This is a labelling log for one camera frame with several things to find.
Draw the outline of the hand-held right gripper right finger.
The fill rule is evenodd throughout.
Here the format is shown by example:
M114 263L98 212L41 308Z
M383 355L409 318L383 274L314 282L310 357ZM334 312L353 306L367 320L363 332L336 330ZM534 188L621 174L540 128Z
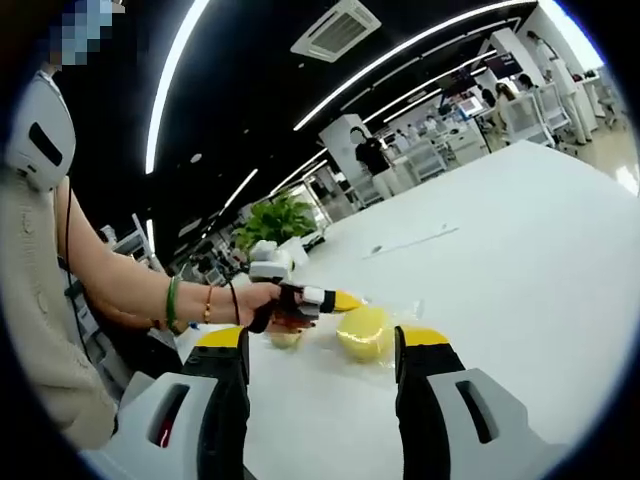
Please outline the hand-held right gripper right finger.
M566 446L544 441L525 405L466 368L428 328L395 328L396 417L406 479L543 479Z

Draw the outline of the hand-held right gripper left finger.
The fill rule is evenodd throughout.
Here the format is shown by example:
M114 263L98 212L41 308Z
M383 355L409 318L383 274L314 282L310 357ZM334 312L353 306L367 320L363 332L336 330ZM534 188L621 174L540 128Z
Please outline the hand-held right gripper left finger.
M107 445L119 479L244 479L250 415L249 332L201 337L178 373L154 380L120 411Z

